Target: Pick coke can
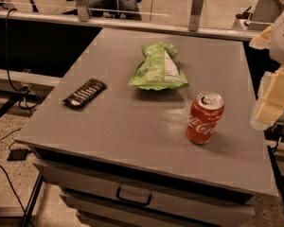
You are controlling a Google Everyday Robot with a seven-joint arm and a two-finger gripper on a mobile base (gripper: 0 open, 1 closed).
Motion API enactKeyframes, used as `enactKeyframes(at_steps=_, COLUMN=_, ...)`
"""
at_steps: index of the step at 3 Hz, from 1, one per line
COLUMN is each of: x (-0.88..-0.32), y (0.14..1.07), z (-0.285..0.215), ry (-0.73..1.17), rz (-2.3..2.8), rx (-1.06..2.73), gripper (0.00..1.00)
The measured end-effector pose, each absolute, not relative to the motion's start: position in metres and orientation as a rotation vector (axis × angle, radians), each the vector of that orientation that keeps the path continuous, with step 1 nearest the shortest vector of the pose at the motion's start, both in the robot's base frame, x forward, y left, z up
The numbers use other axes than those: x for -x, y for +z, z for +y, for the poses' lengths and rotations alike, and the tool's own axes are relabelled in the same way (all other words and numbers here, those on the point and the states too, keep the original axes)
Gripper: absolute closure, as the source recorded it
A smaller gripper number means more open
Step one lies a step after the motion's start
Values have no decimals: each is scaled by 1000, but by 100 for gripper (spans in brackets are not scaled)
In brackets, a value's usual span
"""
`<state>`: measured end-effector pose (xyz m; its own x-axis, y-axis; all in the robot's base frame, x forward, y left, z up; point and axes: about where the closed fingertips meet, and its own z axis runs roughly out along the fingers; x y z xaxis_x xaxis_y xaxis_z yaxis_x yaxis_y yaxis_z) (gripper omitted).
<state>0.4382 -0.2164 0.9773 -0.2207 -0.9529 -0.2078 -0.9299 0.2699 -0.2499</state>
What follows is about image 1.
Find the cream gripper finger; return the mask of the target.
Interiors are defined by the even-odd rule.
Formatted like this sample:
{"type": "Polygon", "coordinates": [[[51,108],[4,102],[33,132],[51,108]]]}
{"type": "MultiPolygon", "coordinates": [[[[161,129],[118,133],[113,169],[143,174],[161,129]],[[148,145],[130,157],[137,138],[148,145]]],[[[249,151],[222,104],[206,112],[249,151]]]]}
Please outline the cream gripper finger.
{"type": "Polygon", "coordinates": [[[249,46],[258,50],[269,49],[271,47],[272,28],[273,26],[266,27],[250,41],[249,46]]]}
{"type": "Polygon", "coordinates": [[[254,130],[265,131],[284,114],[284,64],[273,73],[264,73],[257,96],[250,125],[254,130]]]}

